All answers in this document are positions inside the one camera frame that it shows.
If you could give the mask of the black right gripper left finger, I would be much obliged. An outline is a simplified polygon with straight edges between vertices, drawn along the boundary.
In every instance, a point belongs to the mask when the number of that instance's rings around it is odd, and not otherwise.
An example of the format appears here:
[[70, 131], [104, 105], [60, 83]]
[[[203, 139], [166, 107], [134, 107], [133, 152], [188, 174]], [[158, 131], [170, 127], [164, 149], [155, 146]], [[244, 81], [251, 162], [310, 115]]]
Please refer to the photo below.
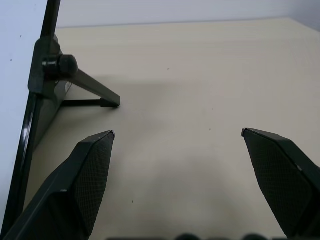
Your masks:
[[80, 141], [4, 240], [89, 240], [106, 190], [114, 139], [108, 130]]

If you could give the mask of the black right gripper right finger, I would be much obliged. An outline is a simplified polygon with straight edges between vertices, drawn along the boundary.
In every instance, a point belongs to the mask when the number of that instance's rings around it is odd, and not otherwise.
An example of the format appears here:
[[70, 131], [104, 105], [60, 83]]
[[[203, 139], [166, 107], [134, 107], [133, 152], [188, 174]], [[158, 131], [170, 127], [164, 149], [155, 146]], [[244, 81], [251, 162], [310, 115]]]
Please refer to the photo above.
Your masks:
[[244, 128], [259, 188], [289, 239], [320, 240], [320, 167], [290, 139]]

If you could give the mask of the black whiteboard stand leg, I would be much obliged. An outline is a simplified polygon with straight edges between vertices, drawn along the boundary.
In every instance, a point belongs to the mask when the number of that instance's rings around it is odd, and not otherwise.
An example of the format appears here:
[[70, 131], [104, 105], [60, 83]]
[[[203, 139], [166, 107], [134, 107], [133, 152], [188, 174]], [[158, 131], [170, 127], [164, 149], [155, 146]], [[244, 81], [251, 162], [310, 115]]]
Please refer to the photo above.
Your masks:
[[100, 100], [68, 100], [63, 103], [64, 106], [118, 108], [121, 105], [121, 97], [80, 70], [76, 58], [63, 54], [53, 37], [41, 37], [34, 46], [28, 89], [44, 99], [52, 99], [57, 81], [67, 81], [100, 97]]

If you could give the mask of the black-framed whiteboard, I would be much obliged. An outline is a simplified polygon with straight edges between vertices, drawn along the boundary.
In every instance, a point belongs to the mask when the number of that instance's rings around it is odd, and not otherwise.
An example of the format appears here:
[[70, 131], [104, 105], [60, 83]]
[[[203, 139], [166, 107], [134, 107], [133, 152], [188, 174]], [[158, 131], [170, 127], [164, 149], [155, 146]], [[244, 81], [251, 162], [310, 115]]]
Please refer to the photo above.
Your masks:
[[61, 0], [0, 0], [0, 240], [21, 216]]

